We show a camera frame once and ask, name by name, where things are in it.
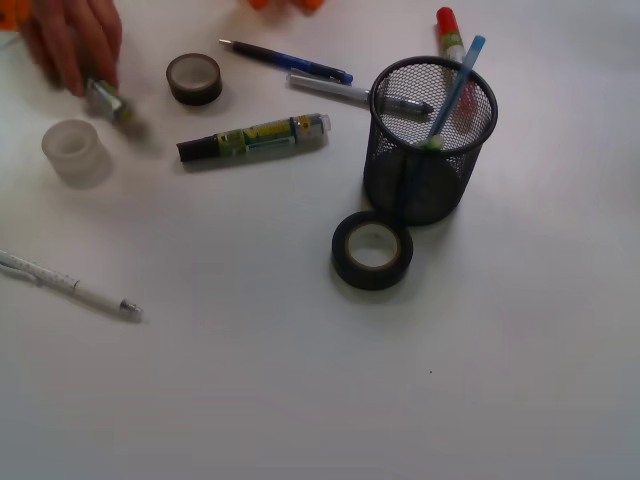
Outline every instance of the orange object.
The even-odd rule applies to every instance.
[[[316,10],[322,6],[324,0],[302,0],[302,4],[310,8],[311,10]]]
[[[30,12],[31,0],[0,0],[0,30],[18,30]]]
[[[269,0],[249,0],[249,3],[253,8],[261,9],[269,3]],[[317,10],[322,6],[324,0],[298,0],[298,3],[310,10]]]
[[[253,8],[259,9],[264,7],[267,3],[269,3],[269,0],[249,0],[249,3]]]

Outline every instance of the pen clip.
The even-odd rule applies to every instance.
[[[301,77],[313,78],[314,80],[318,80],[318,81],[321,81],[321,82],[340,83],[340,84],[342,84],[342,82],[340,80],[338,80],[337,78],[320,77],[318,75],[313,75],[312,73],[303,72],[302,70],[298,70],[297,68],[292,68],[291,69],[291,73],[294,73],[294,74],[299,75]]]

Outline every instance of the pen holder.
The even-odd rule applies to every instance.
[[[439,57],[401,60],[380,74],[371,89],[371,130],[364,189],[376,210],[408,225],[442,220],[460,203],[482,144],[498,120],[489,85],[475,72],[447,119],[441,150],[419,146],[442,107],[460,64]],[[433,107],[428,118],[398,115],[387,98],[405,97]]]

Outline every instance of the tape roll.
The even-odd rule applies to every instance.
[[[58,174],[81,176],[98,169],[106,150],[93,125],[82,120],[65,120],[47,130],[42,151]]]
[[[220,66],[201,53],[187,53],[173,60],[167,67],[167,81],[173,98],[184,105],[206,105],[222,92]]]
[[[332,241],[333,265],[345,282],[362,290],[398,283],[413,258],[413,241],[403,225],[378,212],[345,218]]]

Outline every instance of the person's hand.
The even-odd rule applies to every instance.
[[[113,0],[32,0],[31,4],[31,17],[20,30],[36,64],[49,75],[59,74],[74,95],[84,95],[77,41],[102,78],[117,87],[122,24]]]

